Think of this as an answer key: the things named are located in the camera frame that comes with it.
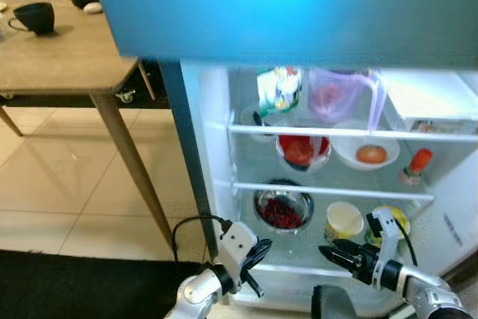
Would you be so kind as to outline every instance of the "red bottle cap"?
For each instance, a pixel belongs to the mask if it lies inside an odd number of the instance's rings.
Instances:
[[[433,157],[433,152],[429,149],[419,149],[415,156],[413,156],[412,162],[410,163],[410,170],[412,172],[421,172],[430,162]]]

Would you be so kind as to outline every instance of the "white mouse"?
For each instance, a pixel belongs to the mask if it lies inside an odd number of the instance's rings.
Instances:
[[[83,8],[83,11],[88,14],[96,14],[101,13],[103,11],[103,7],[100,3],[94,1],[93,3],[86,4]]]

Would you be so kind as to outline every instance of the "ketchup bottle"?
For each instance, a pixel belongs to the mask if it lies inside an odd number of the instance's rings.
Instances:
[[[405,167],[399,175],[400,181],[408,186],[416,186],[420,183],[421,172],[430,162],[433,157],[433,152],[429,149],[419,149],[412,162],[408,167]]]

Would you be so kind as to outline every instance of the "table leg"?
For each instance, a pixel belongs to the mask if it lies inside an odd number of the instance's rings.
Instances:
[[[155,188],[151,183],[151,179],[144,167],[133,139],[126,128],[120,110],[114,98],[108,93],[91,93],[93,103],[98,109],[103,121],[105,122],[114,143],[117,145],[118,151],[124,160],[137,189],[143,196],[144,202],[147,204],[153,218],[158,224],[167,243],[173,248],[173,235],[171,228],[167,222],[166,215],[163,212]]]
[[[149,82],[148,74],[146,74],[146,70],[144,69],[143,63],[141,63],[141,60],[137,62],[137,67],[140,68],[141,76],[143,76],[144,83],[146,84],[146,87],[148,88],[149,95],[153,100],[156,100],[155,92],[152,90],[151,83]]]
[[[15,132],[18,136],[23,136],[23,133],[16,127],[15,123],[12,121],[10,116],[8,116],[7,112],[0,106],[0,119],[4,120],[4,122]]]

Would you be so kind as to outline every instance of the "black cable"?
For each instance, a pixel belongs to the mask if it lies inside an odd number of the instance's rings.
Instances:
[[[188,217],[183,219],[182,221],[178,222],[173,229],[173,254],[174,254],[174,261],[177,263],[178,262],[178,244],[176,243],[176,232],[178,231],[178,228],[182,226],[185,223],[191,222],[193,220],[216,220],[219,223],[221,223],[221,226],[223,227],[223,231],[226,232],[227,229],[225,230],[225,226],[230,226],[229,223],[230,221],[224,220],[221,217],[214,216],[213,214],[201,214],[199,216],[193,216],[193,217]]]
[[[410,255],[412,256],[413,265],[415,267],[418,267],[417,257],[415,256],[415,251],[413,250],[412,242],[410,241],[409,235],[406,234],[405,229],[402,227],[402,225],[400,224],[400,222],[398,221],[397,218],[395,218],[395,223],[397,224],[398,228],[400,228],[400,231],[402,232],[403,237],[405,237],[405,241],[406,241],[407,246],[409,246]]]

